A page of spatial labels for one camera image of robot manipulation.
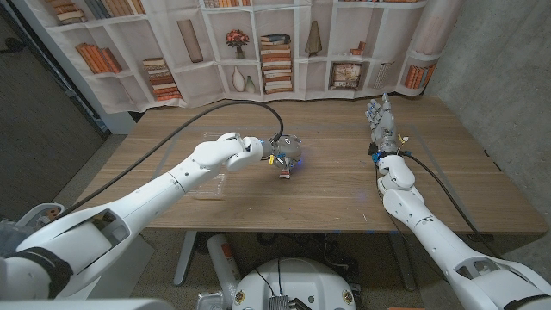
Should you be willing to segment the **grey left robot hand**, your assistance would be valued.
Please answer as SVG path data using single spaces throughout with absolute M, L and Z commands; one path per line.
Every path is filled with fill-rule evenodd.
M 281 169 L 280 178 L 290 178 L 290 171 L 301 160 L 300 139 L 296 135 L 283 134 L 272 146 L 271 163 Z

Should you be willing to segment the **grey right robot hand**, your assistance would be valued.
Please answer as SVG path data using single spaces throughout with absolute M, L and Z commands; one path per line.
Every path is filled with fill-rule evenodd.
M 388 94 L 384 93 L 381 100 L 377 102 L 372 99 L 365 112 L 371 129 L 371 141 L 377 152 L 396 153 L 399 149 L 398 138 Z

